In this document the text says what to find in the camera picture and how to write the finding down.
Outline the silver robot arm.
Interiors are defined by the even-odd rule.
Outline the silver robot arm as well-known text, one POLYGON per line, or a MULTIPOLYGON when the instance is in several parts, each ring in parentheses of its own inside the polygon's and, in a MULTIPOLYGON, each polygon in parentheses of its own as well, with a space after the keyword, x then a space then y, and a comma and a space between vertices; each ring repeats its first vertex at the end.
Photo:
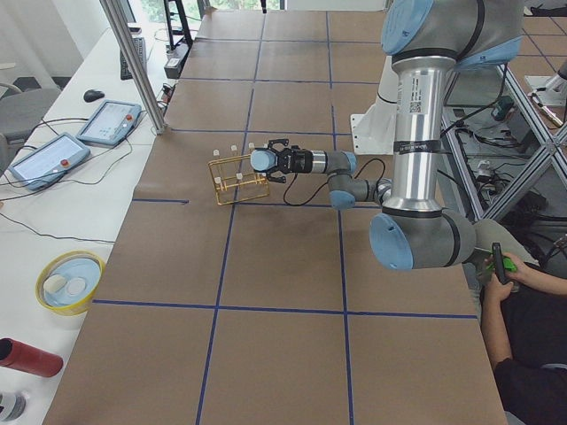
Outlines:
POLYGON ((445 79, 450 71, 508 63, 520 50, 520 1, 395 1, 386 13, 382 48, 398 77, 393 177, 353 177, 346 151, 309 151, 276 139, 252 153, 251 166, 272 182, 287 174, 324 174, 332 206, 381 206, 369 227, 377 260, 392 270, 450 267, 472 255, 476 234, 463 216, 435 198, 445 79))

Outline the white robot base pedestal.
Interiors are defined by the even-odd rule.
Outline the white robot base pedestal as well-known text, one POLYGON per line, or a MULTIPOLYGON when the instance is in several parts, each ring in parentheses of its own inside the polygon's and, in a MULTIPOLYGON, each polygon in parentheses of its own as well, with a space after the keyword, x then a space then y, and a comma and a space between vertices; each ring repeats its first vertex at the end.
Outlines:
POLYGON ((364 114, 351 115, 353 149, 357 155, 392 155, 398 100, 398 75, 387 56, 377 97, 364 114))

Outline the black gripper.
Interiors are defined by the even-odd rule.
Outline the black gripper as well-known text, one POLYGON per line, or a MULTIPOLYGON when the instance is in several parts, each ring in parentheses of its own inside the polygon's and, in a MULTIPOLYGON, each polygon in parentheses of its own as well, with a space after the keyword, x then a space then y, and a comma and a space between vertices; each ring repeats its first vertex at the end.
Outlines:
POLYGON ((290 149, 287 138, 270 139, 267 150, 277 153, 277 169, 263 173, 269 182, 286 183, 285 174, 309 174, 312 172, 312 151, 290 149))

